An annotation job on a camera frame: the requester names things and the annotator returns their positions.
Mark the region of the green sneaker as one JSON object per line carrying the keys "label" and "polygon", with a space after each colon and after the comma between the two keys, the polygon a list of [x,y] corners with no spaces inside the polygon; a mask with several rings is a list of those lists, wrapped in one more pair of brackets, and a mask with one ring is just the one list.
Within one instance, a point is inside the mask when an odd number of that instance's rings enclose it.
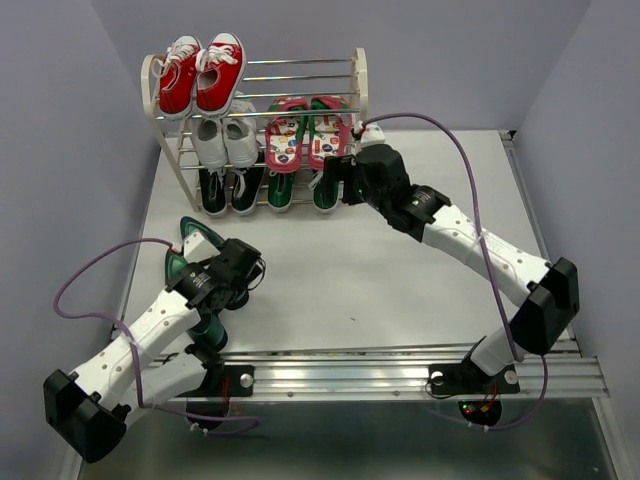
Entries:
{"label": "green sneaker", "polygon": [[312,179],[308,185],[312,192],[315,208],[323,214],[331,213],[338,205],[340,183],[324,178],[324,172],[313,170]]}
{"label": "green sneaker", "polygon": [[293,200],[294,173],[277,173],[269,171],[267,202],[276,212],[285,212]]}

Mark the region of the pink patterned sandal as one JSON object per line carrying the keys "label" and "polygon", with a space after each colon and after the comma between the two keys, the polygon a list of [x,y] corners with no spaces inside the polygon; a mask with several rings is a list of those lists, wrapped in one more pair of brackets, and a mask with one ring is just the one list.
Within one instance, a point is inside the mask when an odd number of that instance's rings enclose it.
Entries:
{"label": "pink patterned sandal", "polygon": [[304,97],[288,96],[276,99],[268,111],[273,113],[265,127],[265,161],[274,174],[295,173],[302,163],[303,139],[309,109]]}
{"label": "pink patterned sandal", "polygon": [[317,114],[320,110],[346,110],[348,103],[342,96],[322,95],[311,99],[308,117],[309,146],[307,160],[315,171],[324,170],[324,161],[330,156],[342,156],[350,140],[352,115],[350,113]]}

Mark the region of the dark green leather shoe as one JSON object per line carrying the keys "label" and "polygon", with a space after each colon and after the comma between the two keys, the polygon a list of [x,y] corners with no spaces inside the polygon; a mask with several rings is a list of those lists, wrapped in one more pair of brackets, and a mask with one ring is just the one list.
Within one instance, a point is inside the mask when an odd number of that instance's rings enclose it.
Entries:
{"label": "dark green leather shoe", "polygon": [[[210,244],[216,248],[221,248],[225,242],[225,239],[217,232],[206,226],[199,220],[190,217],[183,216],[179,221],[179,231],[181,240],[186,242],[186,238],[194,232],[200,233]],[[231,303],[226,307],[227,310],[238,310],[248,303],[249,293],[243,291],[238,293]]]}
{"label": "dark green leather shoe", "polygon": [[[167,250],[164,257],[164,282],[168,283],[188,262],[184,257],[173,250]],[[228,341],[228,335],[222,325],[219,316],[209,310],[198,308],[200,322],[187,331],[194,343],[208,345],[214,351],[222,350]]]}

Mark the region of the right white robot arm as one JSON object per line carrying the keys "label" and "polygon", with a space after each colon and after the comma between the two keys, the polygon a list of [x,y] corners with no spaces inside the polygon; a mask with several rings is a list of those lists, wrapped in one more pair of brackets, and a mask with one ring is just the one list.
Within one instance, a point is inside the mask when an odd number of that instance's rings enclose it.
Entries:
{"label": "right white robot arm", "polygon": [[546,355],[579,311],[578,271],[531,255],[481,229],[441,192],[410,181],[400,153],[388,145],[329,157],[324,175],[344,185],[343,201],[366,203],[394,230],[435,248],[479,274],[517,311],[479,340],[458,365],[441,367],[437,395],[483,391],[527,354]]}

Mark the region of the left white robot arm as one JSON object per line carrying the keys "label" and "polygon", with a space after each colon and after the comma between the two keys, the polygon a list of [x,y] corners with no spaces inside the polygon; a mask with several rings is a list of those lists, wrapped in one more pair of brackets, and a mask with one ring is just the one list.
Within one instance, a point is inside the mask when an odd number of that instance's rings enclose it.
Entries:
{"label": "left white robot arm", "polygon": [[220,396],[223,405],[212,415],[180,413],[208,433],[234,420],[231,394],[251,392],[243,380],[252,368],[224,365],[228,336],[218,315],[247,303],[266,272],[261,253],[239,239],[193,233],[182,252],[167,250],[165,267],[164,286],[137,320],[115,320],[120,333],[98,354],[44,381],[47,423],[88,463],[110,454],[147,411],[168,412],[176,397]]}

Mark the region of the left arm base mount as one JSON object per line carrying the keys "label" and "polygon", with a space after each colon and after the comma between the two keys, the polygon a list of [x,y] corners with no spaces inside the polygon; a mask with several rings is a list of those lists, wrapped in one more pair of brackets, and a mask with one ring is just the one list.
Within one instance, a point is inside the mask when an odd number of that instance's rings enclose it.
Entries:
{"label": "left arm base mount", "polygon": [[255,368],[252,365],[225,365],[209,371],[196,389],[182,394],[189,414],[229,417],[232,398],[253,394]]}

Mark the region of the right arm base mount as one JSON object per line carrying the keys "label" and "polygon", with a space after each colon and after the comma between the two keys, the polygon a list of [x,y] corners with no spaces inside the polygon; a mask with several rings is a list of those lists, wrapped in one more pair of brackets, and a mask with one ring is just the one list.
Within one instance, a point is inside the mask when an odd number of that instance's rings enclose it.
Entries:
{"label": "right arm base mount", "polygon": [[513,366],[489,376],[471,362],[433,364],[425,390],[435,399],[453,397],[464,420],[483,427],[494,427],[502,415],[501,395],[520,392],[518,375]]}

